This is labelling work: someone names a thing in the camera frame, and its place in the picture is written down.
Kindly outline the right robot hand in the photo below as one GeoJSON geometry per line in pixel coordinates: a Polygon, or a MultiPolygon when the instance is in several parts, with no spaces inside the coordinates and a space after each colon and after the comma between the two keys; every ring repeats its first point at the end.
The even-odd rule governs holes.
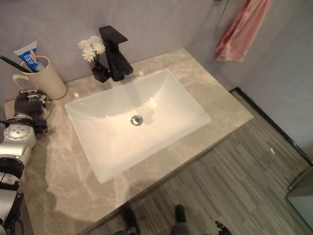
{"type": "Polygon", "coordinates": [[[232,232],[223,223],[215,221],[215,224],[219,229],[218,235],[232,235],[232,232]]]}

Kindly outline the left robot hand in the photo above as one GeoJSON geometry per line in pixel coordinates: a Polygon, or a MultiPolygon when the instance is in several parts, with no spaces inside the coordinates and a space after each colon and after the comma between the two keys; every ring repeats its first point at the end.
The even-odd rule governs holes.
{"type": "Polygon", "coordinates": [[[37,89],[20,90],[14,101],[14,118],[32,121],[47,119],[51,114],[51,103],[46,93],[37,89]]]}

